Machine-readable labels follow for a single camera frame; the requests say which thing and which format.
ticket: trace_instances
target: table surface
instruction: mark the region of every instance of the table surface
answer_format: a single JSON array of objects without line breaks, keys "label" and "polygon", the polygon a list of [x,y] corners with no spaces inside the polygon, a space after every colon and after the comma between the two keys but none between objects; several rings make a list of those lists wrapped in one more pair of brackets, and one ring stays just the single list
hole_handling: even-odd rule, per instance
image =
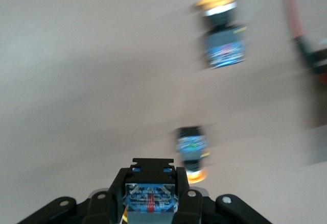
[{"label": "table surface", "polygon": [[[202,125],[195,186],[272,223],[327,219],[327,88],[294,52],[283,0],[238,0],[246,61],[208,69],[198,0],[0,0],[0,216],[83,201],[132,158],[173,158]],[[327,46],[327,0],[299,0]]]}]

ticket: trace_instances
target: silver screw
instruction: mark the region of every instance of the silver screw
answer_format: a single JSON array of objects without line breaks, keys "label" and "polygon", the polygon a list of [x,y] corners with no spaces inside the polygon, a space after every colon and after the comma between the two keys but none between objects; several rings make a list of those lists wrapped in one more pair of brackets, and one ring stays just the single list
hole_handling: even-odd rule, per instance
[{"label": "silver screw", "polygon": [[231,199],[230,199],[230,197],[223,197],[223,202],[225,203],[225,204],[230,204],[231,203]]},{"label": "silver screw", "polygon": [[195,191],[189,191],[188,192],[188,196],[189,197],[195,197],[196,196],[196,192]]},{"label": "silver screw", "polygon": [[101,194],[98,195],[98,199],[99,199],[99,200],[101,200],[101,199],[103,199],[103,198],[105,198],[105,197],[106,197],[106,195],[103,194],[103,193],[101,193]]},{"label": "silver screw", "polygon": [[69,202],[67,201],[67,200],[64,200],[64,201],[62,201],[62,202],[60,202],[60,206],[66,206],[66,205],[68,205],[69,204]]}]

